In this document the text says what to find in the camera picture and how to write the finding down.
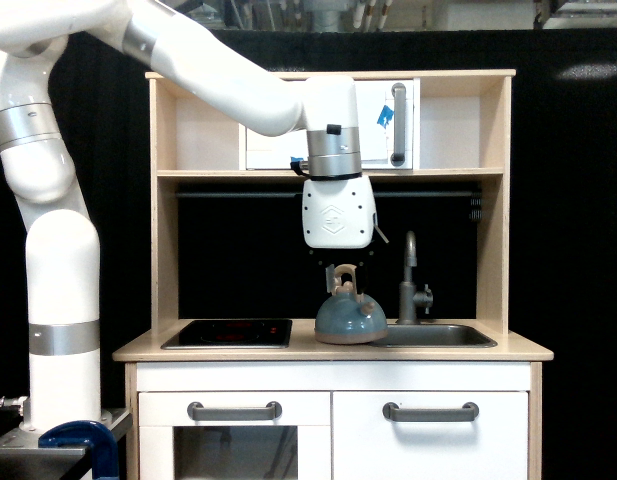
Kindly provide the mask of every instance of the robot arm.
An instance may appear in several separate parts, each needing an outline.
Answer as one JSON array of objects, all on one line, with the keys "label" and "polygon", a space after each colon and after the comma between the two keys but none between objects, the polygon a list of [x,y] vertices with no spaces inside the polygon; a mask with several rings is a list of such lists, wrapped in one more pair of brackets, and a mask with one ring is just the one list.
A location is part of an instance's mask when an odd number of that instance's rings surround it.
[{"label": "robot arm", "polygon": [[0,1],[0,153],[24,224],[31,424],[98,420],[99,242],[48,96],[67,35],[87,30],[264,135],[308,132],[304,238],[362,248],[376,211],[347,77],[286,83],[155,0]]},{"label": "robot arm", "polygon": [[[284,82],[156,0],[19,0],[14,7],[8,5],[0,7],[0,48],[14,56],[46,52],[48,39],[87,30],[255,132],[277,136],[306,129],[311,177],[304,184],[302,208],[306,243],[313,248],[363,248],[370,243],[376,209],[370,182],[361,170],[352,79]],[[38,89],[40,83],[47,84],[47,76],[41,77],[48,71],[17,71],[15,83],[22,90],[22,83]],[[0,103],[4,98],[0,92]],[[41,102],[50,103],[47,98]],[[0,104],[0,111],[9,107]],[[9,122],[0,114],[1,129],[3,124],[10,128]],[[72,178],[74,172],[67,175]],[[27,221],[24,217],[30,226],[37,215]]]}]

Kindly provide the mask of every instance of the cabinet door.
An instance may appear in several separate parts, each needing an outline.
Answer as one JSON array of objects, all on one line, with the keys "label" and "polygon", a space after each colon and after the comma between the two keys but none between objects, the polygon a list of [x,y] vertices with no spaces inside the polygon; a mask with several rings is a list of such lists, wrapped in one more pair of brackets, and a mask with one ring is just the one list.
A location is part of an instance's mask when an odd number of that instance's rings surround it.
[{"label": "cabinet door", "polygon": [[[473,421],[393,421],[383,414],[387,403],[417,414],[469,402],[479,409]],[[527,392],[334,393],[332,421],[335,480],[527,478]]]}]

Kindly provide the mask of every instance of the black induction hob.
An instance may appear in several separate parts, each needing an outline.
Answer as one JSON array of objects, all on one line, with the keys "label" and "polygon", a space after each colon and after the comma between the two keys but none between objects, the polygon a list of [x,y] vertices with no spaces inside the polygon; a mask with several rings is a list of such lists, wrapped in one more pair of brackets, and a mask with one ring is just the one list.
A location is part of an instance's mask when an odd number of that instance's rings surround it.
[{"label": "black induction hob", "polygon": [[291,328],[288,318],[193,320],[161,348],[285,348]]}]

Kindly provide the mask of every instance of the kettle handle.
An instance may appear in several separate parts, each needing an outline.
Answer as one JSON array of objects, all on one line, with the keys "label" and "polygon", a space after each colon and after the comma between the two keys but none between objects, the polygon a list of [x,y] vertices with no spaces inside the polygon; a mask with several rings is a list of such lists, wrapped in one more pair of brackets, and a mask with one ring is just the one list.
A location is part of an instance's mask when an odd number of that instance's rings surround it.
[{"label": "kettle handle", "polygon": [[361,302],[363,295],[359,295],[357,293],[357,275],[356,275],[357,266],[352,265],[350,263],[343,263],[338,265],[335,268],[335,285],[336,287],[333,289],[332,294],[336,295],[337,291],[343,287],[343,282],[341,280],[342,275],[349,274],[352,277],[352,288],[353,293],[355,294],[355,299],[357,303]]}]

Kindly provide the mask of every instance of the kettle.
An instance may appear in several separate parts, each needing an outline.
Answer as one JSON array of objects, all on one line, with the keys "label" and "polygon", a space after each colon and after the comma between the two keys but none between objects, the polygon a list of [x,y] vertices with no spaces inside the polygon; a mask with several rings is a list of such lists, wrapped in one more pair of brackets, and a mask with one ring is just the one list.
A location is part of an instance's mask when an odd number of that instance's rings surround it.
[{"label": "kettle", "polygon": [[[326,269],[328,298],[317,312],[315,339],[322,343],[350,345],[367,343],[388,335],[386,315],[379,304],[364,293],[357,293],[355,265],[343,264]],[[349,274],[352,282],[342,282]]]}]

